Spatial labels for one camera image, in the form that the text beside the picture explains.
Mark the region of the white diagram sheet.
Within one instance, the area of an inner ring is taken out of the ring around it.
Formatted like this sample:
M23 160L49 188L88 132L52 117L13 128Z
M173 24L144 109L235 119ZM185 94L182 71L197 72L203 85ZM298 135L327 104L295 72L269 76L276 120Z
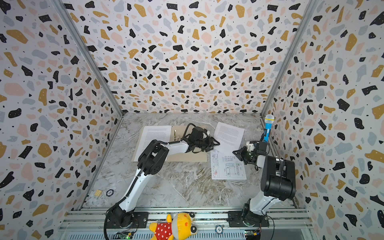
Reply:
M211 151L212 180L246 180L244 163L234 155Z

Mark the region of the beige manila folder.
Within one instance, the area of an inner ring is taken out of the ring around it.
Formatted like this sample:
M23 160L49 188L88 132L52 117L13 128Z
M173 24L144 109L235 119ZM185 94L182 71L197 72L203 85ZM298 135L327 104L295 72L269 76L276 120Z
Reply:
M174 141L173 129L177 130L179 138L184 134L187 126L144 126L141 129L139 141L137 143L132 162L138 162L140 154L145 150L152 140L159 140L163 142ZM205 152L197 153L199 149L195 150L196 154L189 152L185 154L168 154L167 162L191 162L191 163L205 163L208 156Z

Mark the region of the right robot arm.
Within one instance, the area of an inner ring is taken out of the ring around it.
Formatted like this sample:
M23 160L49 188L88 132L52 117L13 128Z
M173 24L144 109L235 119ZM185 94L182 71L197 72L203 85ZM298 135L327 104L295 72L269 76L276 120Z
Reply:
M241 212L228 212L235 225L261 226L268 219L267 211L274 205L296 194L295 163L268 154L270 145L266 141L250 141L244 147L233 151L235 157L245 165L262 170L261 191L249 199Z

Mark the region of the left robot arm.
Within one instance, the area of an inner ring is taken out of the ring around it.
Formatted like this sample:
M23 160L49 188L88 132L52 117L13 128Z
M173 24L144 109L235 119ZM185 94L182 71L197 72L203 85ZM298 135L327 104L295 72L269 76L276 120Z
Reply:
M152 140L145 150L140 154L137 164L136 175L124 196L110 207L106 212L104 228L109 226L126 228L133 224L134 210L139 197L148 184L151 177L156 175L163 167L166 158L170 155L196 153L195 149L201 152L210 152L220 145L214 137L211 137L208 130L190 123L192 131L188 134L184 131L182 138L178 141L163 142Z

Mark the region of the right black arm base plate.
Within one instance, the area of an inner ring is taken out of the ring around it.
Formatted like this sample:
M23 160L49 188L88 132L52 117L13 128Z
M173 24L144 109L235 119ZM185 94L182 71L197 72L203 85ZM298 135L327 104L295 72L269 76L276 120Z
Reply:
M229 222L230 228L259 228L270 226L267 217L256 215L252 212L243 215L242 211L229 211L227 221Z

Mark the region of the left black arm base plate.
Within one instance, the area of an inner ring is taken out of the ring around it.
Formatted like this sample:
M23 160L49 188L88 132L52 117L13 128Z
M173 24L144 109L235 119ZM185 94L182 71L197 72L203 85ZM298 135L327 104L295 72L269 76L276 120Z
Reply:
M149 219L148 212L132 212L124 216L122 219L117 218L114 214L106 217L106 229L145 229Z

